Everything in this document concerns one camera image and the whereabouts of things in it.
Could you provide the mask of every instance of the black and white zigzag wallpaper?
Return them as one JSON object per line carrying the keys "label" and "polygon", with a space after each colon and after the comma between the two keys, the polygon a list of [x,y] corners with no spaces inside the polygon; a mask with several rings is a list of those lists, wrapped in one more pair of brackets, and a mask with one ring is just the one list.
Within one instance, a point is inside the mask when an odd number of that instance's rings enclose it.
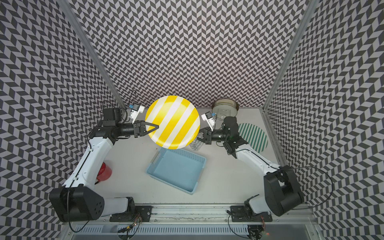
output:
{"label": "black and white zigzag wallpaper", "polygon": [[262,106],[309,0],[69,0],[122,98]]}
{"label": "black and white zigzag wallpaper", "polygon": [[[321,1],[268,110],[291,165],[335,181],[327,239],[384,239],[384,1]],[[307,200],[330,192],[301,170]]]}
{"label": "black and white zigzag wallpaper", "polygon": [[75,168],[104,100],[114,103],[53,0],[0,1],[0,239],[59,234],[48,194]]}

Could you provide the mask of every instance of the metal bowl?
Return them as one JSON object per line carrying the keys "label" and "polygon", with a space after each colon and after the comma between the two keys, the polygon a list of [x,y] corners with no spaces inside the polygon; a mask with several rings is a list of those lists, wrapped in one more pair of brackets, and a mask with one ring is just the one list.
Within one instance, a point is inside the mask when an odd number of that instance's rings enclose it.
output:
{"label": "metal bowl", "polygon": [[216,114],[218,119],[225,117],[235,117],[239,110],[239,104],[232,99],[223,98],[212,104],[212,112]]}

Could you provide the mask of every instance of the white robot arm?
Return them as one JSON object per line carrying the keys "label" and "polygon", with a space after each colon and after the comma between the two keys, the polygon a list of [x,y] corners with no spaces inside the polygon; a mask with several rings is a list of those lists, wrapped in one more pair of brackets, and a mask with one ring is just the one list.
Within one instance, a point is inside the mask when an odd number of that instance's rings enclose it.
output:
{"label": "white robot arm", "polygon": [[[103,198],[93,191],[97,173],[119,137],[144,136],[157,130],[159,126],[144,121],[120,121],[121,109],[103,109],[103,121],[90,133],[89,146],[76,169],[64,182],[63,187],[50,192],[49,199],[62,222],[96,220],[101,216],[122,213],[129,209],[131,204],[128,198]],[[146,131],[146,125],[155,128]],[[200,129],[204,137],[198,137],[198,140],[205,144],[223,141],[228,155],[245,162],[258,175],[264,177],[265,192],[245,203],[252,209],[252,214],[272,211],[280,216],[303,202],[303,194],[293,170],[288,166],[274,164],[254,151],[239,136],[236,117],[226,117],[221,130],[212,131],[213,125],[214,122],[211,122],[210,127]]]}
{"label": "white robot arm", "polygon": [[272,211],[276,216],[281,216],[304,202],[304,195],[293,169],[272,163],[256,152],[239,135],[236,117],[226,117],[221,130],[211,130],[211,125],[200,129],[199,132],[203,134],[197,139],[205,144],[211,144],[212,141],[223,142],[228,155],[243,161],[264,178],[264,192],[245,202],[252,209],[252,214]]}
{"label": "white robot arm", "polygon": [[[62,222],[96,220],[100,216],[127,210],[128,198],[103,198],[93,191],[97,173],[108,152],[121,136],[145,136],[157,130],[159,126],[145,121],[120,121],[120,108],[103,109],[103,121],[89,134],[89,146],[76,169],[61,188],[50,192],[49,199]],[[155,128],[146,131],[146,125]]]}

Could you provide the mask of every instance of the yellow striped plate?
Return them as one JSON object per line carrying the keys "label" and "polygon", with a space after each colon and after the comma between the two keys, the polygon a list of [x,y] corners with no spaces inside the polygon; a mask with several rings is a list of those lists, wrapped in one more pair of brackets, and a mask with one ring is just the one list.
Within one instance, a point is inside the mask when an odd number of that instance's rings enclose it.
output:
{"label": "yellow striped plate", "polygon": [[200,117],[196,108],[185,98],[165,96],[156,100],[149,107],[146,122],[159,126],[148,134],[159,146],[178,149],[189,145],[200,129]]}

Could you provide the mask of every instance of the red cup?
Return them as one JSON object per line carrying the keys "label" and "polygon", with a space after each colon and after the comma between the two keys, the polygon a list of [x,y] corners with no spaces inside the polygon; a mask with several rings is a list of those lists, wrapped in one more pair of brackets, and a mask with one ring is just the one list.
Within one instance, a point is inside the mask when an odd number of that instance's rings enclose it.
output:
{"label": "red cup", "polygon": [[101,168],[100,168],[100,171],[99,173],[97,174],[97,181],[101,182],[101,181],[105,181],[107,180],[110,176],[112,175],[112,169],[110,167],[108,167],[104,162],[103,164],[101,165]]}

